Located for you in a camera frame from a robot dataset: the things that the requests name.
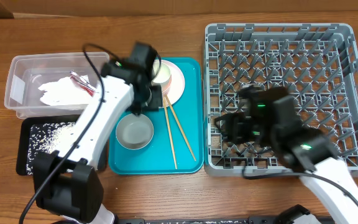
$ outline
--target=wooden chopstick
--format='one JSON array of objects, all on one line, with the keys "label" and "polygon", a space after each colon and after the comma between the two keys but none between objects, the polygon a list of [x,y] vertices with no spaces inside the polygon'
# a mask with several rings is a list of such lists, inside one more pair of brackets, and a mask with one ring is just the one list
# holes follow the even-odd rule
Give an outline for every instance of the wooden chopstick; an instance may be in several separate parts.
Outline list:
[{"label": "wooden chopstick", "polygon": [[189,142],[187,141],[186,134],[185,134],[185,132],[183,131],[183,129],[181,128],[181,125],[180,125],[179,119],[178,119],[178,117],[177,117],[177,114],[175,113],[175,110],[173,110],[173,106],[171,105],[171,102],[169,101],[169,99],[168,99],[168,97],[167,97],[166,95],[165,95],[165,99],[167,100],[168,105],[169,105],[169,107],[170,107],[171,110],[172,110],[173,117],[174,117],[175,120],[177,121],[177,124],[178,124],[178,126],[179,126],[181,135],[182,135],[183,138],[185,139],[185,142],[186,142],[186,144],[187,144],[187,147],[189,148],[190,153],[191,153],[191,155],[193,156],[194,161],[196,161],[196,157],[195,157],[194,154],[193,154],[193,150],[191,150],[190,144],[189,144]]},{"label": "wooden chopstick", "polygon": [[172,155],[173,155],[173,161],[175,162],[175,169],[178,169],[177,166],[177,158],[175,156],[175,149],[173,148],[173,141],[172,141],[172,134],[171,134],[171,126],[169,125],[169,119],[168,119],[168,112],[167,112],[167,103],[165,100],[163,101],[163,107],[165,112],[165,119],[167,120],[167,126],[168,126],[168,134],[169,134],[169,141],[171,142],[171,149],[172,149]]}]

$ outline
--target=dish rack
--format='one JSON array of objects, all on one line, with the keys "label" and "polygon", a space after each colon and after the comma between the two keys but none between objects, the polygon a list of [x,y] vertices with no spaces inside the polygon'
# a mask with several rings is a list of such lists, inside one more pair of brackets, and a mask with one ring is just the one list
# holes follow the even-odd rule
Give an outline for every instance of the dish rack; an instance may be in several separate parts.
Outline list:
[{"label": "dish rack", "polygon": [[285,86],[304,125],[332,140],[358,177],[358,52],[347,24],[210,24],[204,46],[205,170],[209,175],[289,172],[274,153],[222,141],[214,119],[244,111],[237,90]]}]

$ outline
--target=teal tray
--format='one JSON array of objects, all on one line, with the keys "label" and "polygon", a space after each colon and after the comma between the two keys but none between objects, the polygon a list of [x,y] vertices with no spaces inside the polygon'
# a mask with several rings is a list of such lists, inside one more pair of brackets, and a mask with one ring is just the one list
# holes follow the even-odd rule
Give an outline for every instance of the teal tray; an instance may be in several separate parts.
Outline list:
[{"label": "teal tray", "polygon": [[163,58],[177,65],[185,76],[185,91],[173,105],[197,161],[194,161],[179,127],[168,108],[178,169],[175,169],[164,109],[146,112],[154,125],[154,136],[143,149],[129,150],[116,140],[116,128],[110,136],[109,165],[117,174],[190,174],[204,162],[203,99],[200,65],[192,58]]}]

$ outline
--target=sticker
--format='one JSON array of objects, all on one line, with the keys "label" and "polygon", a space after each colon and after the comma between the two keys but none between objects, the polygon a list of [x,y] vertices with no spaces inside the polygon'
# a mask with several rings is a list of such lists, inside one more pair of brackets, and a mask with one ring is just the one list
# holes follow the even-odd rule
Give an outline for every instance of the sticker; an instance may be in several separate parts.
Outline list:
[{"label": "sticker", "polygon": [[11,86],[11,98],[16,100],[18,103],[23,104],[23,93],[25,83],[19,77],[13,75],[12,86]]}]

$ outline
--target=wooden tabletop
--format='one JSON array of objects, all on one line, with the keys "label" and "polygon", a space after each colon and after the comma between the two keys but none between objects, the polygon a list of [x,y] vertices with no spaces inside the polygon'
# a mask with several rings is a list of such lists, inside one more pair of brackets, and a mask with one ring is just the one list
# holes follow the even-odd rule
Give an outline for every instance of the wooden tabletop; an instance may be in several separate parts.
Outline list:
[{"label": "wooden tabletop", "polygon": [[[84,42],[93,42],[126,56],[140,40],[162,57],[193,57],[202,64],[204,28],[212,22],[345,22],[353,27],[358,48],[358,12],[0,20],[0,223],[16,223],[34,193],[32,178],[15,172],[22,120],[4,107],[7,73],[16,55],[80,52]],[[191,175],[118,176],[108,168],[99,178],[104,205],[121,218],[276,215],[298,203],[328,215],[297,179],[210,177],[204,169]],[[26,223],[56,220],[34,205]]]}]

